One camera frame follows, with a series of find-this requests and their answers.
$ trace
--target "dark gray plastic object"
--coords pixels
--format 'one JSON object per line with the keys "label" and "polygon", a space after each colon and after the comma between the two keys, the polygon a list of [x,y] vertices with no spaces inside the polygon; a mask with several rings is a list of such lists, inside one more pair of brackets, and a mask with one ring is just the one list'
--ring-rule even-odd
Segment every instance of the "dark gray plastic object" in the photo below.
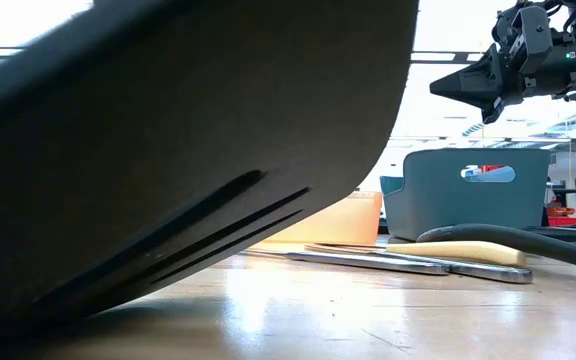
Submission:
{"label": "dark gray plastic object", "polygon": [[[403,187],[384,194],[391,235],[417,240],[442,226],[481,223],[514,228],[541,223],[548,176],[548,151],[540,149],[441,149],[404,159]],[[466,165],[506,165],[510,182],[468,182]],[[388,188],[397,178],[382,178]]]}
{"label": "dark gray plastic object", "polygon": [[0,338],[161,289],[349,194],[395,122],[416,11],[109,1],[4,63]]}

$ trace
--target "wooden handle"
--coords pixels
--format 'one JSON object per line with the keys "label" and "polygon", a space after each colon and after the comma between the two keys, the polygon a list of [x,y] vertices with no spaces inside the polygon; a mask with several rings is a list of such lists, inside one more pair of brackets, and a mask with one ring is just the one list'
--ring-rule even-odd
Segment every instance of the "wooden handle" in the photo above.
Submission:
{"label": "wooden handle", "polygon": [[386,245],[386,251],[406,255],[456,257],[508,266],[526,266],[525,253],[485,241],[390,244]]}

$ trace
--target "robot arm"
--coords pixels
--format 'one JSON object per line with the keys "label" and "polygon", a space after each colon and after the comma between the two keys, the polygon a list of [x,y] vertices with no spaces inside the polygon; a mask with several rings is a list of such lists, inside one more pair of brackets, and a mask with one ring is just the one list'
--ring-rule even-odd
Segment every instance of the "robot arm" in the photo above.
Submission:
{"label": "robot arm", "polygon": [[[563,6],[570,14],[564,29],[550,28]],[[576,101],[576,0],[518,0],[498,13],[492,37],[477,63],[433,82],[430,92],[480,108],[484,124],[526,97]]]}

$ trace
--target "table surface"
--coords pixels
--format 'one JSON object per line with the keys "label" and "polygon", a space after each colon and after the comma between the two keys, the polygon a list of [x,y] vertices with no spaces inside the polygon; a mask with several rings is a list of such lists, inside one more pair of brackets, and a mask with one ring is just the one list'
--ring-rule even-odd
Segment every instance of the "table surface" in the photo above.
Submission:
{"label": "table surface", "polygon": [[535,280],[235,255],[33,343],[32,359],[576,359],[576,266]]}

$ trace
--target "metal tool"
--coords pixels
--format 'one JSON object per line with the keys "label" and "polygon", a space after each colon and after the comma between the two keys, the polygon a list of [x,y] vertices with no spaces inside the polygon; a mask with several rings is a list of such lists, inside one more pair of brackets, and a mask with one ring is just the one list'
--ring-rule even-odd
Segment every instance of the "metal tool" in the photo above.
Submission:
{"label": "metal tool", "polygon": [[437,259],[426,256],[418,255],[404,255],[386,252],[379,247],[371,246],[329,246],[329,244],[306,245],[306,249],[317,251],[333,251],[333,252],[359,252],[366,255],[379,256],[389,259],[399,259],[408,261],[421,261],[425,263],[433,263],[445,265],[448,267],[448,272],[466,276],[473,276],[483,279],[497,280],[513,284],[530,284],[532,283],[533,275],[529,269],[514,268],[510,266],[489,265],[480,263],[471,263],[466,261],[455,261]]}
{"label": "metal tool", "polygon": [[427,275],[448,275],[447,265],[421,261],[408,261],[403,259],[388,259],[365,255],[326,254],[313,251],[275,252],[264,250],[245,250],[244,253],[282,256],[290,260],[301,260],[321,264],[403,271]]}

